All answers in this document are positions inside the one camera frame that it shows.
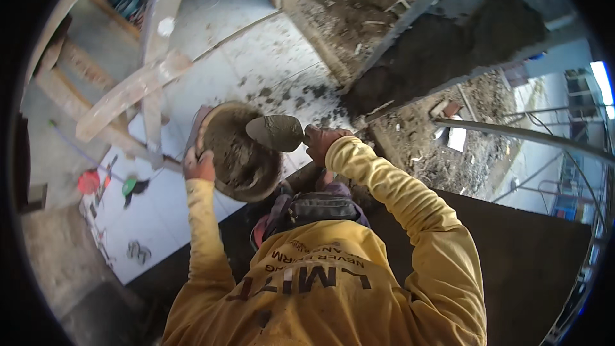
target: trowel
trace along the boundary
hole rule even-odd
[[[268,149],[293,152],[302,142],[308,145],[309,138],[303,133],[301,122],[289,115],[268,115],[252,119],[245,132]]]

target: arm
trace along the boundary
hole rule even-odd
[[[421,181],[377,157],[354,136],[327,150],[328,169],[366,185],[404,227],[415,246],[405,288],[423,324],[448,328],[459,341],[486,344],[487,319],[479,255],[456,212]]]
[[[184,163],[190,225],[188,281],[175,297],[168,313],[163,335],[165,344],[178,343],[184,331],[192,324],[193,318],[216,304],[235,287],[231,267],[220,239],[218,222],[213,213],[213,154],[204,154],[198,163],[196,159],[194,163],[190,163],[190,155],[194,157],[194,149],[191,150]],[[189,166],[208,168],[199,174],[198,168],[194,170],[188,168]]]

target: white tile floor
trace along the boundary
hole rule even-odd
[[[338,107],[337,81],[284,13],[202,56],[220,40],[273,11],[267,0],[183,0],[172,45],[192,58],[201,58],[164,89],[164,109],[171,120],[162,128],[164,153],[181,159],[201,105],[214,107],[227,101],[249,103],[266,115],[294,115],[304,126],[315,123],[351,128],[346,111]],[[133,119],[129,131],[144,140],[141,115]],[[129,161],[115,147],[102,165],[115,155],[118,161],[114,173],[122,178],[136,175],[151,180],[147,191],[133,196],[126,210],[122,182],[112,180],[94,220],[94,231],[103,234],[100,242],[109,256],[108,263],[126,284],[189,243],[188,207],[181,174],[166,169],[153,171],[147,161]],[[283,177],[311,161],[303,145],[283,158]],[[89,199],[84,199],[88,206]],[[244,204],[216,190],[216,219],[222,221]],[[127,258],[132,240],[151,251],[151,258],[143,265]]]

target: construction worker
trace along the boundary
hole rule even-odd
[[[213,214],[213,153],[197,161],[191,149],[184,161],[189,275],[164,344],[485,345],[479,256],[455,211],[350,131],[310,125],[305,132],[317,165],[366,185],[393,213],[415,246],[414,272],[400,287],[384,243],[348,204],[306,194],[322,211],[294,198],[289,229],[277,225],[235,284]]]

